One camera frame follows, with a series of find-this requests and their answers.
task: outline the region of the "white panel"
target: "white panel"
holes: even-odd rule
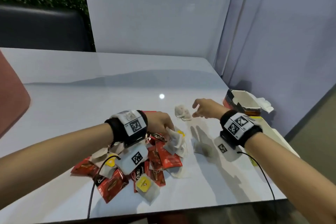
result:
[[[204,57],[213,65],[230,0],[87,0],[97,52]]]

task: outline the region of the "hand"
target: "hand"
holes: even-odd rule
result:
[[[195,109],[198,105],[197,111],[192,114],[194,118],[205,117],[206,119],[215,118],[220,120],[223,114],[230,110],[212,99],[196,99],[192,107]]]
[[[170,116],[165,112],[145,112],[148,120],[147,130],[153,133],[160,133],[164,137],[168,135],[166,127],[174,131],[174,124]]]

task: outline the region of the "glossy table surface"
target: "glossy table surface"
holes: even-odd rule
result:
[[[125,109],[167,112],[186,134],[187,179],[166,171],[166,186],[148,205],[132,182],[108,204],[94,191],[91,218],[232,205],[272,199],[261,172],[246,156],[216,147],[217,120],[183,122],[174,106],[192,111],[196,98],[221,103],[228,87],[203,58],[1,48],[31,96],[31,106],[0,139],[0,157],[51,137],[102,123]],[[194,154],[192,143],[213,147],[214,158]],[[285,198],[271,182],[276,199]],[[86,218],[92,180],[70,170],[0,211],[0,223],[44,223]]]

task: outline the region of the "white wall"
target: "white wall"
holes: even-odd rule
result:
[[[218,72],[241,1],[231,1]],[[336,83],[336,0],[248,0],[223,80],[268,99],[287,134]]]
[[[87,0],[97,52],[214,63],[230,0]]]

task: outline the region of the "black chair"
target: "black chair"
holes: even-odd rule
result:
[[[0,47],[91,52],[77,11],[4,4],[0,4]]]

